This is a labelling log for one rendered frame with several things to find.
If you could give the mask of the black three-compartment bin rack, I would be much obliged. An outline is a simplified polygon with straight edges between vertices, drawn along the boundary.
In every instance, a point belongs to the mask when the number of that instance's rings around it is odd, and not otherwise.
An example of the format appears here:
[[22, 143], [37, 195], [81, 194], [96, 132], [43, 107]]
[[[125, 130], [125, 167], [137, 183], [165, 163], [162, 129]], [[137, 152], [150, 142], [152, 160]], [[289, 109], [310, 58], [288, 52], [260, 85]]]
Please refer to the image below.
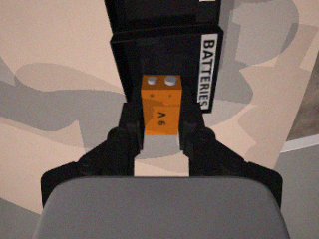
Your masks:
[[192, 101], [210, 114], [224, 34], [219, 27], [221, 0], [104, 2], [127, 103], [143, 75], [180, 75], [181, 87], [190, 86]]

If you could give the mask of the orange nine-volt battery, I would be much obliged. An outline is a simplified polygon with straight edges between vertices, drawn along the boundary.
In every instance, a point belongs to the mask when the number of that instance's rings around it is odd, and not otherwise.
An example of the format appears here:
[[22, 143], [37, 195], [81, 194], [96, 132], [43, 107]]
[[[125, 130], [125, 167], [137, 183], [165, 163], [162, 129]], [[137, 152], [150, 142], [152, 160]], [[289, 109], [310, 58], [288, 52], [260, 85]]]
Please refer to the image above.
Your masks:
[[141, 93], [146, 135], [177, 135], [180, 75], [143, 75]]

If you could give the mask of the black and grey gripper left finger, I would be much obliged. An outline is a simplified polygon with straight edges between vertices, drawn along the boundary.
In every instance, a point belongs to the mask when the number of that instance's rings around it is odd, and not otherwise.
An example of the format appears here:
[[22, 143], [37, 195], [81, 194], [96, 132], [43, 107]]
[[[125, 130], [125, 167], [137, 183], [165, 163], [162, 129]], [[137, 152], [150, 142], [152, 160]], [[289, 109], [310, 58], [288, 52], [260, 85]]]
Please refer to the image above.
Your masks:
[[[131, 102], [123, 103], [118, 127], [107, 140], [72, 161], [46, 171], [41, 177], [42, 206], [61, 182], [81, 176], [134, 176], [135, 157], [144, 147], [145, 121], [141, 86], [133, 86]], [[129, 162], [130, 157], [130, 162]]]

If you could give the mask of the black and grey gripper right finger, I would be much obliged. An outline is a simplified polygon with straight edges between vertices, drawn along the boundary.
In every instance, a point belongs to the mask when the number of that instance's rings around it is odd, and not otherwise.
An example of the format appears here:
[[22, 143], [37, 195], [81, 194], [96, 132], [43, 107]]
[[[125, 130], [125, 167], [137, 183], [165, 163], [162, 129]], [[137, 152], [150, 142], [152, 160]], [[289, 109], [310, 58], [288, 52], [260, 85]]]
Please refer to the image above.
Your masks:
[[180, 150], [188, 157], [189, 176], [230, 175], [260, 181], [271, 190], [281, 209], [281, 175], [251, 161], [246, 162], [216, 140], [214, 131], [205, 127], [200, 103], [192, 101], [190, 86], [182, 86], [178, 133]]

